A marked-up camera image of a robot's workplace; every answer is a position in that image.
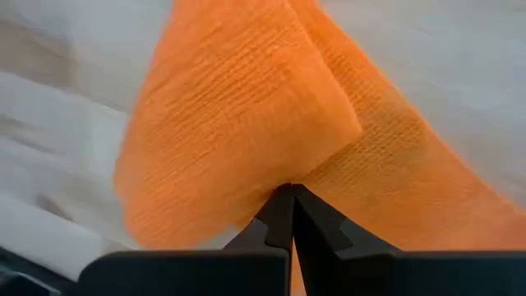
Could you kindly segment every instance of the orange fabric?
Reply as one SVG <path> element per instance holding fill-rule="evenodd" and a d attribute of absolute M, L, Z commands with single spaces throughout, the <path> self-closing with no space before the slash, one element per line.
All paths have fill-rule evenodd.
<path fill-rule="evenodd" d="M 525 249 L 526 219 L 312 0 L 179 0 L 115 183 L 140 243 L 247 222 L 288 181 L 402 249 Z"/>

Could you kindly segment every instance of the orange textured material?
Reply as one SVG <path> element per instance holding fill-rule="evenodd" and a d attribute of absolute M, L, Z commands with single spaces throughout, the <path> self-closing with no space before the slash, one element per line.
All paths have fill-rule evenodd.
<path fill-rule="evenodd" d="M 402 249 L 526 249 L 524 213 L 317 3 L 179 0 L 117 163 L 127 227 L 191 247 L 291 181 Z"/>

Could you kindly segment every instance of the orange cloth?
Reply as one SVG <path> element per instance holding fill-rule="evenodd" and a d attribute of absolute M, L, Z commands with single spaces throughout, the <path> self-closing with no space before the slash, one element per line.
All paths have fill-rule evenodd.
<path fill-rule="evenodd" d="M 127 227 L 206 241 L 304 183 L 402 249 L 525 249 L 526 219 L 312 0 L 179 0 L 122 145 Z"/>

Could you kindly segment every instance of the fold in fabric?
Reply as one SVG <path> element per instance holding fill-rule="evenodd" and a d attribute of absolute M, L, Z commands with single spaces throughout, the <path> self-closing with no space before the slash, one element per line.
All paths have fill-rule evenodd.
<path fill-rule="evenodd" d="M 128 229 L 191 247 L 286 182 L 402 249 L 526 248 L 524 213 L 315 2 L 179 0 L 117 162 Z"/>

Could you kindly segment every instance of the white surface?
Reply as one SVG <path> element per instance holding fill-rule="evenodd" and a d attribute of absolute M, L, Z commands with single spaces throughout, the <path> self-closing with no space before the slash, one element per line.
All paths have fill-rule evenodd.
<path fill-rule="evenodd" d="M 441 137 L 487 182 L 526 206 L 526 2 L 321 1 Z M 132 109 L 169 6 L 169 0 L 0 2 L 0 189 L 16 198 L 0 200 L 0 211 L 11 213 L 0 216 L 0 245 L 21 245 L 19 252 L 47 260 L 57 246 L 28 242 L 40 238 L 37 230 L 58 238 L 59 223 L 42 222 L 58 218 L 36 209 L 46 215 L 29 215 L 21 206 L 41 206 L 42 198 L 97 233 L 62 232 L 63 260 L 50 257 L 56 262 L 76 257 L 71 245 L 79 243 L 88 254 L 106 252 L 102 236 L 133 245 L 109 178 L 124 112 Z M 23 220 L 13 215 L 19 210 L 28 213 Z M 5 235 L 15 230 L 17 236 Z M 70 272 L 81 261 L 53 268 Z"/>
<path fill-rule="evenodd" d="M 0 192 L 2 247 L 76 280 L 84 266 L 124 246 Z"/>

